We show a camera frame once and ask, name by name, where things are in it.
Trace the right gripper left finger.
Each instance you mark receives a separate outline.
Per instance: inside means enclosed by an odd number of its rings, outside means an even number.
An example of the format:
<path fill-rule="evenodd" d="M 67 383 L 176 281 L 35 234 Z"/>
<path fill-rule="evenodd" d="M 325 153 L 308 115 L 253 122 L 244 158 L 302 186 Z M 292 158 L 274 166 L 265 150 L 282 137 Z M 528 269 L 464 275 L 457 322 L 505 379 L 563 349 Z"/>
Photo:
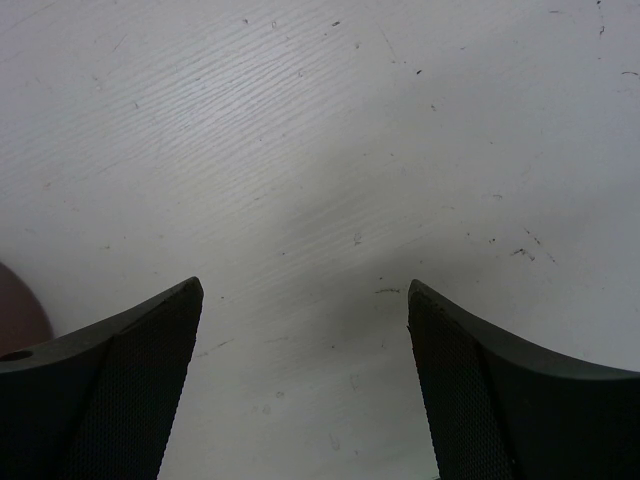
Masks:
<path fill-rule="evenodd" d="M 155 479 L 196 343 L 191 277 L 1 358 L 4 479 Z"/>

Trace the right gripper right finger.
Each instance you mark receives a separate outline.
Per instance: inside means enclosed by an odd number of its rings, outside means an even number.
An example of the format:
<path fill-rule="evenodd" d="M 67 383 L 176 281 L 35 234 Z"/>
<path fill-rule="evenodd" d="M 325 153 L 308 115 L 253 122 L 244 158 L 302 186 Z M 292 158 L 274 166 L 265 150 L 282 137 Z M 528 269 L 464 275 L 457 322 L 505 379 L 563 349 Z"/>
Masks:
<path fill-rule="evenodd" d="M 483 320 L 420 281 L 408 330 L 443 479 L 635 479 L 639 375 Z"/>

